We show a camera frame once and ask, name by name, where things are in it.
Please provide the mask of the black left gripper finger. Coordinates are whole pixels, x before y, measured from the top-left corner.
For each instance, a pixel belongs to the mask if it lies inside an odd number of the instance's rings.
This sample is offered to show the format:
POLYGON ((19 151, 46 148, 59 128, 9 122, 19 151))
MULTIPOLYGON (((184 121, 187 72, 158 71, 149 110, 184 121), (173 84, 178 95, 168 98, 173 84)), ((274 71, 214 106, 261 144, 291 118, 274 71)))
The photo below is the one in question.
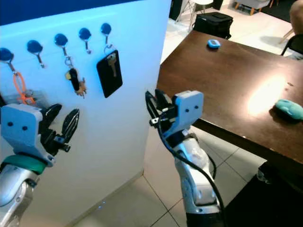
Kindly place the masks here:
POLYGON ((69 142, 76 128, 78 127, 78 121, 80 117, 80 109, 74 109, 66 115, 63 121, 63 141, 69 142))
POLYGON ((54 104, 44 110, 44 128, 49 128, 62 108, 62 104, 54 104))

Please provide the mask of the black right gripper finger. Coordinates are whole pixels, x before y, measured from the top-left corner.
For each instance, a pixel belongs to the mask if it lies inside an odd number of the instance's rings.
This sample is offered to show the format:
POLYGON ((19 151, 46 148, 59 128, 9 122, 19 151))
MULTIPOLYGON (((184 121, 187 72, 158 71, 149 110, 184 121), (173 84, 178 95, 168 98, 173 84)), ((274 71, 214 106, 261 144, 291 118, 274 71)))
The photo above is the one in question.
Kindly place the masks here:
POLYGON ((173 114, 173 100, 161 89, 155 89, 156 110, 159 114, 173 114))
POLYGON ((149 91, 145 92, 145 103, 147 111, 152 119, 158 117, 158 110, 156 108, 156 98, 149 91))

